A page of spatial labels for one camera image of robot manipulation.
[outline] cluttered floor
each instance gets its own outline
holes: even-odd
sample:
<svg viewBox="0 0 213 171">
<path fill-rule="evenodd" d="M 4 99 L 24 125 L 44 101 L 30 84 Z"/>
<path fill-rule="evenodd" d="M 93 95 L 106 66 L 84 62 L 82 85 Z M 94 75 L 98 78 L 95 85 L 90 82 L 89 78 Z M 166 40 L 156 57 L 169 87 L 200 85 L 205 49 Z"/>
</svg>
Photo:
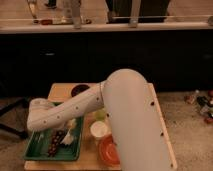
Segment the cluttered floor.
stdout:
<svg viewBox="0 0 213 171">
<path fill-rule="evenodd" d="M 178 163 L 178 171 L 213 170 L 213 123 L 211 120 L 208 123 L 205 121 L 205 118 L 210 116 L 202 107 L 204 97 L 209 99 L 209 96 L 206 91 L 200 91 L 197 96 L 201 97 L 201 102 L 188 102 L 186 97 L 194 94 L 195 92 L 157 93 Z M 15 100 L 17 98 L 0 99 L 0 104 L 5 106 Z M 19 106 L 1 116 L 0 123 L 21 131 L 26 128 L 27 115 L 28 108 Z M 16 135 L 0 130 L 0 170 L 23 171 L 23 157 L 28 142 L 29 138 L 21 140 Z"/>
</svg>

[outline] orange object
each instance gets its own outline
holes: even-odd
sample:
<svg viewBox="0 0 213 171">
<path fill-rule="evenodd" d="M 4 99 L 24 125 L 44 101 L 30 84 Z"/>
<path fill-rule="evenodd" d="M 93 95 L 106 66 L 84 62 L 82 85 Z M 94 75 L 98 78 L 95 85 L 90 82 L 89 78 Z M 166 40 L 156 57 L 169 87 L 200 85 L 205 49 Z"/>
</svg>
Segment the orange object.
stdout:
<svg viewBox="0 0 213 171">
<path fill-rule="evenodd" d="M 52 19 L 43 19 L 41 20 L 41 25 L 52 25 L 53 20 Z"/>
<path fill-rule="evenodd" d="M 108 166 L 117 166 L 120 164 L 111 134 L 100 140 L 99 154 L 103 162 Z"/>
</svg>

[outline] person's leg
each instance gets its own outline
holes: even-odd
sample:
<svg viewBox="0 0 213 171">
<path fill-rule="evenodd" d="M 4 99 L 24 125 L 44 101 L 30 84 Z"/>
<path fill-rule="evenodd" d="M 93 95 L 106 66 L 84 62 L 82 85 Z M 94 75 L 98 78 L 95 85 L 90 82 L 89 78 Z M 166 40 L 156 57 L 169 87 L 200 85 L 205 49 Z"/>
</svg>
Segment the person's leg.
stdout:
<svg viewBox="0 0 213 171">
<path fill-rule="evenodd" d="M 56 0 L 49 0 L 49 2 L 45 4 L 45 6 L 47 8 L 54 9 L 56 8 L 56 2 L 57 2 Z"/>
<path fill-rule="evenodd" d="M 51 6 L 56 6 L 56 0 L 49 0 L 49 4 Z"/>
</svg>

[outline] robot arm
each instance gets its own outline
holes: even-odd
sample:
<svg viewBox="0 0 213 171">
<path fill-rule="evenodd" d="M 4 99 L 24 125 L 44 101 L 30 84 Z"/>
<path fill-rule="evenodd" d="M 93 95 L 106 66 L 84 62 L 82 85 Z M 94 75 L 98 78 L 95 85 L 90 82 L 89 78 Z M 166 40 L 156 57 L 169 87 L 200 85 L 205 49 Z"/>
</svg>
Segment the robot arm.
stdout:
<svg viewBox="0 0 213 171">
<path fill-rule="evenodd" d="M 30 130 L 53 127 L 104 106 L 123 171 L 172 171 L 177 167 L 152 92 L 136 71 L 118 70 L 67 102 L 49 106 L 31 108 L 27 123 Z"/>
</svg>

